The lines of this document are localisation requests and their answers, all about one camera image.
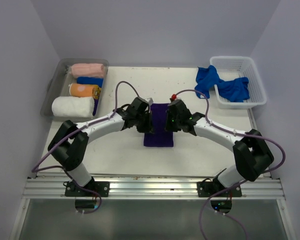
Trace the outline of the orange polka dot towel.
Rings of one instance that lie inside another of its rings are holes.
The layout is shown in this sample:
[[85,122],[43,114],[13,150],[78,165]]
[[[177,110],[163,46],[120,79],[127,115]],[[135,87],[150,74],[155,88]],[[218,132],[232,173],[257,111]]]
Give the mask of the orange polka dot towel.
[[69,94],[72,97],[85,98],[92,97],[98,99],[102,88],[98,85],[72,83],[69,85]]

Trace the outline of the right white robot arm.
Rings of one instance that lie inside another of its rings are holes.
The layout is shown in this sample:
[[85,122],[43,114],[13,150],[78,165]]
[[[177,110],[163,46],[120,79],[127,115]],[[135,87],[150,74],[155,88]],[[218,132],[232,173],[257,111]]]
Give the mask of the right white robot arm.
[[259,131],[249,132],[216,125],[208,114],[191,111],[181,99],[168,104],[165,129],[183,131],[209,139],[233,153],[234,164],[221,171],[212,180],[213,192],[225,196],[231,186],[242,181],[255,181],[273,163],[274,156]]

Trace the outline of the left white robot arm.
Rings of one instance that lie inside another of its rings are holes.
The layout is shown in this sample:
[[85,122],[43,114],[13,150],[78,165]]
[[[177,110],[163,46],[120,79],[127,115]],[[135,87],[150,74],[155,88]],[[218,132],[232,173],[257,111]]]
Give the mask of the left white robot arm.
[[94,190],[93,177],[83,163],[88,144],[108,134],[133,127],[139,133],[152,132],[152,103],[151,97],[136,97],[132,103],[95,120],[79,123],[67,120],[62,123],[48,146],[48,153],[77,183],[76,190],[82,196],[89,196]]

